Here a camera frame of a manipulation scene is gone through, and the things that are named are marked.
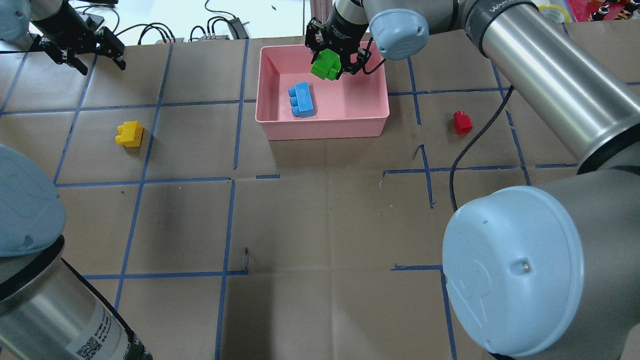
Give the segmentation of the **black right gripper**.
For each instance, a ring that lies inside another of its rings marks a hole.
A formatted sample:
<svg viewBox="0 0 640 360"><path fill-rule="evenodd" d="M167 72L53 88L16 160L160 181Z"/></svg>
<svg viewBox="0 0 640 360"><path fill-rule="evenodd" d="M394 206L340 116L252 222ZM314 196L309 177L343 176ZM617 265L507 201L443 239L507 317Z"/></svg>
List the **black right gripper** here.
<svg viewBox="0 0 640 360"><path fill-rule="evenodd" d="M361 39L368 28L367 23L350 23L343 18L330 18L330 23L322 25L316 19L310 20L305 30L305 46L311 53L311 64L318 59L322 50L330 49L339 55L341 68L336 80L342 75L356 75L365 71L372 52L370 46L361 47Z"/></svg>

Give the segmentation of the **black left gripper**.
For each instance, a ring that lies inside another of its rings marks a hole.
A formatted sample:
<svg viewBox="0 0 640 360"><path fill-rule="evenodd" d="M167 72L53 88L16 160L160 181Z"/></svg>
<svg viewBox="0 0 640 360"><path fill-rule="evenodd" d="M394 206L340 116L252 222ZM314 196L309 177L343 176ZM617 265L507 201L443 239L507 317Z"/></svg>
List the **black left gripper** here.
<svg viewBox="0 0 640 360"><path fill-rule="evenodd" d="M39 30L39 50L58 65L66 64L87 76L89 68L77 56L93 53L111 59L121 71L126 70L125 45L108 27L91 30L84 20L40 20Z"/></svg>

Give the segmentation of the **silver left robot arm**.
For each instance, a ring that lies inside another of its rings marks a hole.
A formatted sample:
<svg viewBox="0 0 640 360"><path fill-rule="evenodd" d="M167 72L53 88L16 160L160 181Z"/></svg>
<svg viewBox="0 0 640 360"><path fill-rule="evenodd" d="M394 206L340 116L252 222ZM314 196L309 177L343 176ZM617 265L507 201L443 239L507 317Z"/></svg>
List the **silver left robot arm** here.
<svg viewBox="0 0 640 360"><path fill-rule="evenodd" d="M3 0L1 40L30 39L56 64L87 75L78 55L108 57L120 69L124 44L66 0ZM2 145L0 155L0 340L19 360L151 360L150 351L63 257L66 208L32 160Z"/></svg>

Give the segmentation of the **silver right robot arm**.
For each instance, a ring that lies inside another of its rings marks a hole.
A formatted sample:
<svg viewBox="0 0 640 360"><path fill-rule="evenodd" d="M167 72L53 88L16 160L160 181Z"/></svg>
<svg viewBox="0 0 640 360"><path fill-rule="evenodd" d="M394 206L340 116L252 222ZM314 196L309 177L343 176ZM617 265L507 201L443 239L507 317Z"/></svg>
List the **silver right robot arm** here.
<svg viewBox="0 0 640 360"><path fill-rule="evenodd" d="M305 30L322 79L464 29L576 159L575 176L457 205L442 271L467 335L500 360L619 360L639 324L639 96L530 0L337 0Z"/></svg>

